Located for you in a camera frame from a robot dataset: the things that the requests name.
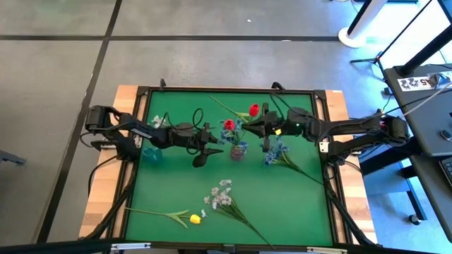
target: flower vase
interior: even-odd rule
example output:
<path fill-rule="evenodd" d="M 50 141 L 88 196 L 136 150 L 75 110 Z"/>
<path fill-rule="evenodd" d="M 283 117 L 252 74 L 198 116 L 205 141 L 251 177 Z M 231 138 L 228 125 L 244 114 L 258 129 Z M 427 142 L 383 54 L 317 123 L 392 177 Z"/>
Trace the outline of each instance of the flower vase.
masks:
<path fill-rule="evenodd" d="M 231 146 L 231 159 L 241 161 L 245 157 L 245 152 L 239 145 Z"/>

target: flower bouquet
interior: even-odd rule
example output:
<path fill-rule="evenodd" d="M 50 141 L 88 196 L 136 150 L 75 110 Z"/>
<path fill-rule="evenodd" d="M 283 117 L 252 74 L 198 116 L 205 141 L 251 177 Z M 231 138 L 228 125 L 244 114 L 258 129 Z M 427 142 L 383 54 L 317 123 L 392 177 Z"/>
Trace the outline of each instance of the flower bouquet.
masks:
<path fill-rule="evenodd" d="M 242 130 L 243 121 L 237 119 L 234 122 L 232 119 L 228 119 L 221 121 L 221 123 L 223 123 L 223 129 L 220 134 L 220 143 L 231 143 L 231 159 L 236 161 L 242 160 L 248 150 L 248 142 L 242 140 L 245 135 L 245 132 Z"/>
<path fill-rule="evenodd" d="M 240 211 L 234 198 L 231 196 L 231 180 L 221 180 L 220 187 L 212 188 L 208 195 L 204 198 L 204 203 L 209 205 L 212 204 L 212 208 L 230 218 L 236 219 L 237 221 L 247 225 L 254 233 L 262 238 L 268 245 L 274 249 L 274 247 L 269 243 L 262 235 L 257 231 L 257 229 L 248 221 L 245 215 Z"/>
<path fill-rule="evenodd" d="M 263 158 L 263 163 L 266 166 L 270 166 L 271 164 L 279 164 L 281 166 L 287 167 L 289 169 L 293 169 L 296 172 L 299 172 L 301 174 L 304 174 L 308 178 L 310 178 L 312 181 L 315 181 L 316 183 L 323 185 L 322 182 L 314 179 L 310 175 L 306 174 L 302 169 L 299 168 L 290 158 L 288 153 L 289 147 L 284 145 L 283 141 L 281 140 L 281 137 L 278 136 L 276 138 L 276 144 L 271 145 L 270 150 L 266 153 L 266 156 Z"/>

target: sticker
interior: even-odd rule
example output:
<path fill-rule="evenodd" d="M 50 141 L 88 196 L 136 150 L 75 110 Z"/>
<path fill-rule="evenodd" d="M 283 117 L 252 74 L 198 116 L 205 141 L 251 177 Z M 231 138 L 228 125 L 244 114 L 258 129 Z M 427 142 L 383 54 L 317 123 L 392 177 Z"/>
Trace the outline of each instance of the sticker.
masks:
<path fill-rule="evenodd" d="M 403 92 L 433 89 L 430 79 L 426 77 L 399 78 L 398 84 Z"/>

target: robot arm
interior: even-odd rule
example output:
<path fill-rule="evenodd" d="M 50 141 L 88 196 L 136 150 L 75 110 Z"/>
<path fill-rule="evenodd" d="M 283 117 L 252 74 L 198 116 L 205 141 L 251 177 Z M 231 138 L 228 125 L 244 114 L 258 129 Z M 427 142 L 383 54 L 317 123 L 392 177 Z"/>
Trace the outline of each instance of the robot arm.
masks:
<path fill-rule="evenodd" d="M 367 149 L 377 143 L 403 145 L 410 135 L 408 125 L 402 119 L 393 116 L 375 114 L 363 119 L 345 121 L 323 121 L 308 111 L 293 107 L 287 112 L 287 118 L 278 116 L 276 111 L 269 111 L 268 104 L 262 106 L 262 115 L 255 121 L 244 123 L 242 128 L 263 138 L 263 151 L 270 149 L 270 135 L 301 135 L 310 142 L 319 143 L 327 135 L 362 134 L 347 142 L 320 142 L 321 152 L 327 154 L 330 163 L 343 164 L 352 152 Z"/>
<path fill-rule="evenodd" d="M 113 125 L 110 121 L 110 114 L 118 119 L 119 123 L 117 125 Z M 194 154 L 199 151 L 200 154 L 193 160 L 195 167 L 202 167 L 209 155 L 222 152 L 222 150 L 206 147 L 208 143 L 217 143 L 218 141 L 210 133 L 209 128 L 209 123 L 205 123 L 200 129 L 197 129 L 191 123 L 153 128 L 128 113 L 122 113 L 113 107 L 104 106 L 91 107 L 85 121 L 85 129 L 93 134 L 102 134 L 108 139 L 108 143 L 116 147 L 120 159 L 134 161 L 140 157 L 135 140 L 125 137 L 120 132 L 131 131 L 136 135 L 149 139 L 154 146 L 160 149 L 178 146 L 185 147 L 187 150 L 196 150 Z M 100 150 L 98 141 L 93 141 L 91 144 Z"/>

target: white stand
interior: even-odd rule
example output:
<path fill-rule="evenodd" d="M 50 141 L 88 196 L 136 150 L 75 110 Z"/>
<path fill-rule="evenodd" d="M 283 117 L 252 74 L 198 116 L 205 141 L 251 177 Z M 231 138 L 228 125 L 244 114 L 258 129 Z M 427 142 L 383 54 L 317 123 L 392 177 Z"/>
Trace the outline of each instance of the white stand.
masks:
<path fill-rule="evenodd" d="M 342 42 L 345 46 L 352 47 L 352 48 L 359 48 L 363 47 L 366 44 L 366 37 L 365 36 L 359 36 L 354 39 L 350 38 L 347 34 L 348 28 L 343 28 L 339 31 L 339 40 Z"/>
<path fill-rule="evenodd" d="M 366 35 L 364 32 L 387 1 L 367 0 L 353 20 L 351 25 L 353 29 L 350 34 L 348 31 L 349 28 L 343 28 L 339 31 L 338 36 L 340 42 L 352 48 L 363 47 L 366 44 Z"/>

